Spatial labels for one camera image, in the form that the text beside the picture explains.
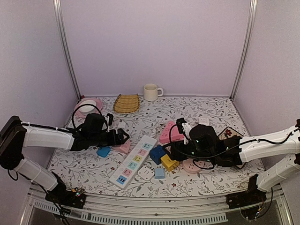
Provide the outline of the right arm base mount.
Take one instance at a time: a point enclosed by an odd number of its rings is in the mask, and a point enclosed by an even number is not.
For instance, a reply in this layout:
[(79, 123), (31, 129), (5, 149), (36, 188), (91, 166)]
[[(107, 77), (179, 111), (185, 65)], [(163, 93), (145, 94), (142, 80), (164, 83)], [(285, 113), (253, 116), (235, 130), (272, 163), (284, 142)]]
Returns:
[(267, 200), (266, 192), (260, 191), (257, 185), (258, 174), (250, 177), (246, 191), (228, 194), (226, 203), (229, 209), (240, 208)]

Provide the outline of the cyan cube adapter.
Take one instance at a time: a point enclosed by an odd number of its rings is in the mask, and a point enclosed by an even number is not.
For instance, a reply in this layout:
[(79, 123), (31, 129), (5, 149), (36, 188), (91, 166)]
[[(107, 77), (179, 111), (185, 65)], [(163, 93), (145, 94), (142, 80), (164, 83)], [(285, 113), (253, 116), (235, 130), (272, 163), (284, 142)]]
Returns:
[(106, 147), (101, 147), (97, 150), (97, 155), (102, 157), (102, 158), (105, 158), (108, 156), (108, 154), (110, 153), (111, 151), (111, 148), (110, 146), (106, 146)]

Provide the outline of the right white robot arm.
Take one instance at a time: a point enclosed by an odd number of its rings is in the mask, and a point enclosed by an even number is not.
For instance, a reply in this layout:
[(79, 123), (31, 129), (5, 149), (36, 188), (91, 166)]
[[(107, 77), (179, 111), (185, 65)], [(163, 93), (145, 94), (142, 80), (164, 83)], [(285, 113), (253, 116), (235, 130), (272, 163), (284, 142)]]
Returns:
[(252, 160), (276, 155), (285, 157), (270, 169), (248, 180), (242, 200), (253, 204), (261, 193), (285, 180), (300, 169), (300, 126), (261, 136), (232, 136), (221, 140), (212, 126), (198, 124), (191, 127), (183, 118), (175, 125), (182, 141), (170, 141), (171, 151), (180, 155), (208, 161), (213, 166), (232, 167)]

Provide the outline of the white power strip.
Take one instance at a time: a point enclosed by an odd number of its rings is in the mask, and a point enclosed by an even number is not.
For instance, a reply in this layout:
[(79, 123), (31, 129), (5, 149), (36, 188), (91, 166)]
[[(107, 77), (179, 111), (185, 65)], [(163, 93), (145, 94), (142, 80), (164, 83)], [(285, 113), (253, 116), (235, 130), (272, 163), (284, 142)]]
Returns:
[(157, 139), (144, 135), (109, 178), (109, 182), (119, 189), (126, 189), (157, 142)]

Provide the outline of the dark blue cube adapter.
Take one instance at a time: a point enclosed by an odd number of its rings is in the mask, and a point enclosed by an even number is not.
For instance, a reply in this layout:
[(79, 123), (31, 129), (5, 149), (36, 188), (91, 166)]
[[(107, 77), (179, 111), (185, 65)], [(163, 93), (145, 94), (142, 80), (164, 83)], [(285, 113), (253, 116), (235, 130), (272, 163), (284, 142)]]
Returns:
[(161, 145), (157, 145), (150, 151), (150, 158), (157, 164), (161, 164), (161, 157), (165, 155), (165, 151)]

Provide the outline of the yellow cube adapter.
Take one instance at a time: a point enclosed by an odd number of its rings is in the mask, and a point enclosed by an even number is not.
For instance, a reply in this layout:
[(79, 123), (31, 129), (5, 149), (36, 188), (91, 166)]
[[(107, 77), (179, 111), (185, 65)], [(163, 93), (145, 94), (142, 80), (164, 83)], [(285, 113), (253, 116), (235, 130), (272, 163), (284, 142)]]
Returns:
[(175, 168), (177, 168), (180, 165), (179, 161), (171, 160), (171, 158), (167, 154), (162, 156), (160, 160), (161, 160), (161, 164), (168, 172), (173, 171)]

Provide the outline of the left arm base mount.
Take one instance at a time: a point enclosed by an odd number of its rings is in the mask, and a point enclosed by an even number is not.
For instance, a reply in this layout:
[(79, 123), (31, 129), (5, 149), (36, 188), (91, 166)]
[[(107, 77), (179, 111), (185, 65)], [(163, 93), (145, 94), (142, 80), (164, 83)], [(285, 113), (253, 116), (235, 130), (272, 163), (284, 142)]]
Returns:
[(45, 199), (56, 203), (59, 206), (64, 205), (83, 209), (86, 200), (84, 189), (78, 187), (75, 187), (72, 190), (67, 189), (62, 179), (54, 172), (52, 172), (52, 174), (57, 179), (58, 185), (52, 191), (47, 191)]

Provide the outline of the round pink socket hub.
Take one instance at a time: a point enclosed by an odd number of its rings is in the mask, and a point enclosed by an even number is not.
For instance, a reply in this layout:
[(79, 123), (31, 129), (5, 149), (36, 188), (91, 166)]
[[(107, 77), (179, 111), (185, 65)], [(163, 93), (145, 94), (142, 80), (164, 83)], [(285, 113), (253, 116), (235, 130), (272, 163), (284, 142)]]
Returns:
[(201, 168), (197, 167), (192, 159), (187, 159), (182, 161), (182, 167), (183, 169), (190, 174), (196, 174), (201, 171)]

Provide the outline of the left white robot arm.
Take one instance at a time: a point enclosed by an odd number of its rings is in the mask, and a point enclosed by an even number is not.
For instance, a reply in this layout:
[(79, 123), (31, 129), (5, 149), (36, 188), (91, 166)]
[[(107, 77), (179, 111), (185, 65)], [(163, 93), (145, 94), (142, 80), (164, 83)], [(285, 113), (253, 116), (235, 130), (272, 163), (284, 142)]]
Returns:
[(22, 154), (25, 147), (46, 147), (69, 151), (86, 150), (91, 146), (106, 147), (124, 144), (129, 139), (124, 129), (110, 129), (113, 115), (90, 113), (83, 124), (72, 128), (57, 128), (24, 123), (12, 116), (0, 132), (0, 166), (25, 176), (39, 184), (59, 203), (66, 203), (70, 194), (60, 177), (28, 160)]

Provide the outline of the pink power strip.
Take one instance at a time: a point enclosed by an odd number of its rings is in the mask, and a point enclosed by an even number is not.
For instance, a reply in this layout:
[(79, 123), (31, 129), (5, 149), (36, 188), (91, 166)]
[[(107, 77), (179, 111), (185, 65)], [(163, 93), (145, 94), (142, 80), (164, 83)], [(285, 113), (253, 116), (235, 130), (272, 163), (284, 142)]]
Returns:
[(184, 135), (180, 134), (178, 132), (178, 128), (176, 126), (176, 123), (174, 121), (168, 121), (162, 134), (159, 137), (159, 142), (162, 144), (165, 143), (169, 143), (170, 139), (169, 139), (169, 133), (170, 133), (170, 129), (172, 128), (172, 126), (175, 125), (175, 127), (172, 129), (171, 131), (171, 140), (172, 141), (181, 141), (184, 139)]

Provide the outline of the pink cube adapter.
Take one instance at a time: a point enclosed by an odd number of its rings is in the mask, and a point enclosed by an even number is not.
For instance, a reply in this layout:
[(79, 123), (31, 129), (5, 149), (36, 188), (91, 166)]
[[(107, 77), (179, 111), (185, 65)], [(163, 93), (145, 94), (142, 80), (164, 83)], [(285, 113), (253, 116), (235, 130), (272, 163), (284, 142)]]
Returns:
[(128, 154), (130, 152), (131, 141), (127, 140), (124, 144), (112, 147), (113, 150)]

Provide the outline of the light blue plug adapter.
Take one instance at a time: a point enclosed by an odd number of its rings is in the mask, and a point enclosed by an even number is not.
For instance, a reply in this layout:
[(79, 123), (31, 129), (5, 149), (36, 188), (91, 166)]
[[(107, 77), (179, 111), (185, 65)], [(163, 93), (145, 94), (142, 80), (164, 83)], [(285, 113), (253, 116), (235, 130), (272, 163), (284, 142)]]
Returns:
[(163, 168), (156, 168), (155, 169), (155, 179), (164, 179), (165, 178), (165, 171)]

